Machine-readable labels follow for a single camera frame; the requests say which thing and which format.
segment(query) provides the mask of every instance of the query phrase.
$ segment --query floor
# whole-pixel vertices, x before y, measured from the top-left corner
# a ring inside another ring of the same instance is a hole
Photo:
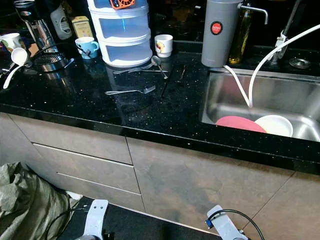
[[[90,205],[92,199],[82,198],[80,206]],[[82,236],[87,214],[78,211],[57,240],[74,240]],[[163,221],[112,204],[108,205],[104,220],[106,233],[115,240],[221,240],[220,237]]]

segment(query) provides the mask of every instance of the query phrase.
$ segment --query spoon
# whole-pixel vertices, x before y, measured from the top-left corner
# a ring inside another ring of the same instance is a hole
[[[164,79],[168,79],[168,76],[164,73],[164,71],[162,70],[162,68],[160,67],[160,64],[161,64],[161,59],[157,56],[152,56],[151,57],[151,63],[153,63],[155,66],[157,66],[160,70],[160,72],[162,73],[163,75],[163,78]]]
[[[8,77],[6,78],[6,80],[3,84],[3,89],[8,88],[9,83],[10,83],[13,75],[15,74],[15,72],[24,66],[24,64],[28,60],[28,54],[27,54],[26,50],[24,50],[23,48],[17,47],[11,53],[11,60],[15,64],[18,64],[18,66],[9,73]]]

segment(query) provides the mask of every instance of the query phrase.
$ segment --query plastic drawer organizer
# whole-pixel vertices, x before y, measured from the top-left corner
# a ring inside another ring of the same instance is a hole
[[[87,0],[102,58],[110,66],[128,68],[151,56],[147,0],[114,10],[109,0]]]

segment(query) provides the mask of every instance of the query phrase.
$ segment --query white cable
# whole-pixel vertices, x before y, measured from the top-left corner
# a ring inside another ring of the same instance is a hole
[[[250,104],[249,99],[248,99],[247,94],[246,94],[244,88],[242,87],[241,82],[240,82],[238,76],[236,75],[235,71],[233,71],[233,69],[231,67],[227,66],[227,65],[224,65],[223,67],[225,69],[227,69],[232,74],[232,76],[234,77],[234,80],[235,80],[236,84],[238,85],[238,88],[240,89],[240,92],[241,92],[241,94],[242,94],[242,96],[243,96],[243,98],[245,100],[245,103],[249,107],[249,104]]]
[[[273,54],[275,54],[278,50],[282,49],[283,47],[287,46],[288,44],[294,42],[295,40],[298,40],[299,38],[302,38],[303,36],[312,33],[315,30],[320,29],[320,24],[316,25],[312,28],[309,28],[308,30],[298,34],[297,36],[294,36],[293,38],[289,39],[288,41],[285,41],[284,43],[282,43],[281,45],[279,45],[278,47],[276,47],[275,49],[273,49],[271,52],[269,52],[262,60],[261,62],[258,64],[258,66],[255,68],[251,79],[250,79],[250,84],[249,84],[249,108],[253,107],[253,88],[254,88],[254,82],[255,82],[255,78],[257,76],[258,71],[260,70],[260,68],[262,67],[263,64],[265,64],[265,62],[268,60],[269,57],[271,57]]]

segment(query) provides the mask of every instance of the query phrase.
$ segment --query cardboard box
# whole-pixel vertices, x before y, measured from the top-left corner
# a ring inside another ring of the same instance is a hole
[[[86,16],[76,16],[72,19],[72,25],[78,38],[93,37],[89,19]]]

